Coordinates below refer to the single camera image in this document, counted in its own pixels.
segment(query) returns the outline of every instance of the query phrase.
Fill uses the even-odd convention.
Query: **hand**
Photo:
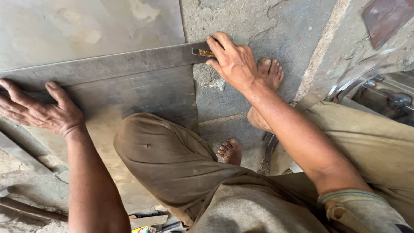
[[[238,91],[243,92],[259,78],[250,47],[233,44],[224,32],[216,32],[213,37],[208,36],[206,41],[217,58],[208,60],[207,64],[213,66],[219,75]]]
[[[15,123],[39,127],[63,137],[84,124],[82,112],[55,82],[46,83],[46,89],[58,104],[44,104],[24,94],[7,79],[0,79],[0,85],[10,94],[10,98],[0,94],[0,114]]]

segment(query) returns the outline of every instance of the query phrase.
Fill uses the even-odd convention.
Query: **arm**
[[[223,32],[217,32],[213,37],[220,41],[224,49],[208,37],[207,42],[217,60],[210,59],[207,63],[258,110],[319,194],[341,189],[372,192],[356,168],[326,135],[259,78],[249,47],[234,45]]]
[[[70,232],[130,232],[130,222],[113,182],[86,129],[82,112],[54,82],[46,89],[58,104],[44,104],[1,79],[0,113],[23,125],[62,135],[69,162]]]

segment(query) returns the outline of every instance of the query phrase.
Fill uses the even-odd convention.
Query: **metal ruler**
[[[188,43],[7,70],[0,72],[0,78],[13,80],[25,91],[39,91],[44,90],[46,82],[49,81],[67,86],[201,63],[209,59],[209,57],[193,55],[193,48],[209,50],[205,41]]]

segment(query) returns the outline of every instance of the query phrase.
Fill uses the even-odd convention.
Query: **bare foot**
[[[276,59],[263,58],[258,65],[258,71],[268,87],[274,91],[279,88],[280,83],[283,81],[284,74],[282,67]],[[255,107],[250,108],[249,113],[247,114],[247,119],[254,127],[273,133],[270,126]]]
[[[266,85],[276,91],[284,78],[282,67],[276,59],[263,58],[258,65],[259,75]]]
[[[240,166],[241,150],[238,146],[238,141],[235,138],[231,138],[229,141],[224,142],[216,155],[223,158],[225,163]]]

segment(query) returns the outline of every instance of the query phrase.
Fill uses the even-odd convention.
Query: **shirt sleeve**
[[[330,192],[319,196],[318,207],[324,208],[329,201],[335,204],[326,211],[328,220],[338,221],[358,233],[414,233],[403,217],[375,193],[356,189]]]

